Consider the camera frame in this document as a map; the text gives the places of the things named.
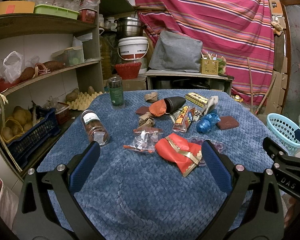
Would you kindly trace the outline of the striped pink red curtain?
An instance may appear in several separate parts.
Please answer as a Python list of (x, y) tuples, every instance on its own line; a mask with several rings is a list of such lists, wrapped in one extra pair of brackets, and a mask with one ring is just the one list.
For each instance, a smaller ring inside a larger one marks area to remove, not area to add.
[(163, 30), (200, 40), (203, 53), (226, 59), (232, 90), (258, 104), (273, 72), (274, 34), (268, 0), (135, 0), (146, 34)]

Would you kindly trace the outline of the yellow rectangular box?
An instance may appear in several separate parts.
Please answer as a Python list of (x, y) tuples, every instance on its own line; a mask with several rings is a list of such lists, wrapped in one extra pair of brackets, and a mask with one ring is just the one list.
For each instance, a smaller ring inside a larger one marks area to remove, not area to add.
[(199, 106), (199, 107), (204, 107), (207, 102), (208, 102), (208, 98), (201, 96), (195, 92), (190, 92), (187, 93), (185, 95), (185, 99), (189, 100), (190, 102), (194, 103), (195, 105)]

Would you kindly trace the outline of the yellow egg carton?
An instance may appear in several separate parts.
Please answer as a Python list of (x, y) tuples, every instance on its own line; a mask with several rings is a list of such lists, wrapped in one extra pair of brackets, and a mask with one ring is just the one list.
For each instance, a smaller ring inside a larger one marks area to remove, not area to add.
[(67, 101), (66, 103), (69, 105), (69, 109), (84, 111), (90, 106), (92, 101), (100, 95), (102, 95), (102, 92), (95, 92), (91, 95), (89, 95), (87, 92), (80, 92), (74, 101)]

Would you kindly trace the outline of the blue textured table cloth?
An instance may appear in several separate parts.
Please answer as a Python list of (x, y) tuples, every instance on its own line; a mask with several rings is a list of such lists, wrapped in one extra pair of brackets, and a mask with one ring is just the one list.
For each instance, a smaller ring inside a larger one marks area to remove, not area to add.
[[(182, 96), (194, 91), (204, 97), (217, 95), (219, 116), (233, 116), (239, 127), (220, 130), (213, 127), (205, 139), (220, 141), (234, 164), (247, 170), (263, 172), (273, 161), (263, 150), (262, 142), (270, 137), (279, 140), (247, 108), (227, 93), (213, 90), (158, 90), (159, 98)], [(221, 192), (209, 169), (196, 167), (187, 177), (179, 168), (148, 152), (125, 149), (135, 135), (139, 117), (135, 113), (148, 105), (146, 90), (124, 92), (125, 107), (113, 109), (109, 94), (93, 100), (94, 111), (110, 135), (101, 147), (101, 155), (81, 191), (75, 194), (79, 205), (106, 239), (196, 239), (214, 217), (226, 194)], [(78, 117), (53, 146), (37, 168), (51, 171), (67, 164), (82, 153), (89, 140)]]

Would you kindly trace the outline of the grey crumpled wrapper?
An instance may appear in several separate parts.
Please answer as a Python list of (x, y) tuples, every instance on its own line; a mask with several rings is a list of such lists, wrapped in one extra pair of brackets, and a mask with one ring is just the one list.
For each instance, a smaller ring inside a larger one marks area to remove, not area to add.
[(207, 103), (203, 107), (202, 116), (205, 116), (205, 115), (209, 114), (212, 110), (214, 110), (214, 108), (217, 105), (218, 101), (219, 101), (218, 96), (209, 97)]

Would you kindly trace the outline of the dark red scouring pad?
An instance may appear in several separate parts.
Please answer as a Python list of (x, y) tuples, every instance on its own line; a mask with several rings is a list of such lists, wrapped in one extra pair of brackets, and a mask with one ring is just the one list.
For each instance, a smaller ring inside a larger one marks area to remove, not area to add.
[(141, 106), (140, 108), (138, 108), (135, 113), (137, 115), (144, 115), (146, 114), (147, 112), (149, 112), (149, 107), (148, 106)]
[(220, 121), (217, 122), (216, 126), (220, 130), (227, 130), (238, 127), (239, 122), (232, 116), (221, 116)]

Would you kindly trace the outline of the light blue laundry basket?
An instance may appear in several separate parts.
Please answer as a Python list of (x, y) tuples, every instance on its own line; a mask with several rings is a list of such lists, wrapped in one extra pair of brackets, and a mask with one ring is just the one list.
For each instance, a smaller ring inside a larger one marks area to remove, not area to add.
[(295, 137), (295, 131), (300, 127), (295, 122), (281, 114), (269, 113), (267, 127), (278, 138), (289, 155), (296, 155), (300, 151), (300, 141)]

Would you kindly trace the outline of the blue crumpled plastic bag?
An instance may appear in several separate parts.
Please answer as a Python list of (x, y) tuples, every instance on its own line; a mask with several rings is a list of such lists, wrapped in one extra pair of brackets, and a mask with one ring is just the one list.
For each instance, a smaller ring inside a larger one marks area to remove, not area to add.
[(197, 132), (208, 133), (211, 131), (212, 127), (220, 122), (220, 118), (215, 113), (210, 113), (203, 116), (196, 124)]

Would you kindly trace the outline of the orange yellow snack wrapper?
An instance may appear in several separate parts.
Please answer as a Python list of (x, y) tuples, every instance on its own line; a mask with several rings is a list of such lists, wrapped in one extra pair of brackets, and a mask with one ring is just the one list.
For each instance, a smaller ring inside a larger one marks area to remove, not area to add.
[(194, 107), (184, 106), (177, 116), (172, 130), (174, 132), (186, 133), (193, 120), (194, 112)]

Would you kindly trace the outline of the low wooden side table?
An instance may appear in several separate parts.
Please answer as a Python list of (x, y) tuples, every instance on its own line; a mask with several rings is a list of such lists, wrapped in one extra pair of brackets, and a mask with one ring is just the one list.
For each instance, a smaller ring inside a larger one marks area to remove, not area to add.
[(231, 94), (234, 77), (226, 74), (176, 72), (150, 69), (145, 73), (147, 88), (153, 89), (207, 89)]

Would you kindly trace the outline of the yellow cardboard box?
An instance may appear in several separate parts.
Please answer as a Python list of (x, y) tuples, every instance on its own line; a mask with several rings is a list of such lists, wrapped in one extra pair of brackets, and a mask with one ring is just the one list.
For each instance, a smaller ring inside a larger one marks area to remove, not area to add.
[(0, 15), (33, 13), (36, 3), (31, 1), (0, 2)]

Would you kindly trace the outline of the clear plastic wrapper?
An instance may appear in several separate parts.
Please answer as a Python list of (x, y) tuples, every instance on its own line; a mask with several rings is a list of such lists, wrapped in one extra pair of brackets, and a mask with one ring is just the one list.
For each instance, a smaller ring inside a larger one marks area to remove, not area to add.
[(135, 135), (129, 145), (123, 145), (123, 148), (136, 152), (155, 152), (155, 145), (161, 139), (163, 130), (155, 127), (139, 127), (133, 130)]

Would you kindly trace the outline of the white plastic bucket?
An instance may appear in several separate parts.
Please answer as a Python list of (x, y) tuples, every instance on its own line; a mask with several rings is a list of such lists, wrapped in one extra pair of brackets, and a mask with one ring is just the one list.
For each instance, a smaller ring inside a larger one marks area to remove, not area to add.
[(139, 74), (147, 72), (148, 39), (144, 36), (127, 37), (119, 40), (117, 53), (122, 63), (141, 63)]

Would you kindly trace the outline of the white plastic bag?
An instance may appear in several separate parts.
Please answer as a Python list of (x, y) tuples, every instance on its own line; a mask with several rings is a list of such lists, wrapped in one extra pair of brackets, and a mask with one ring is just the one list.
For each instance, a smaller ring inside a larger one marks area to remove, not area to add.
[(24, 56), (17, 51), (12, 51), (3, 60), (5, 80), (14, 83), (24, 69)]

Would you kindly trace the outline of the green plastic tray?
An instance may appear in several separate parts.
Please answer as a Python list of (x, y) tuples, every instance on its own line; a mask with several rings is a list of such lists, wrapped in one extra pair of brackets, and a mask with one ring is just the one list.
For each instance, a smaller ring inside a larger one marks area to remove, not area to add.
[(79, 16), (78, 11), (58, 7), (55, 5), (39, 4), (34, 7), (35, 14), (52, 15), (76, 20)]

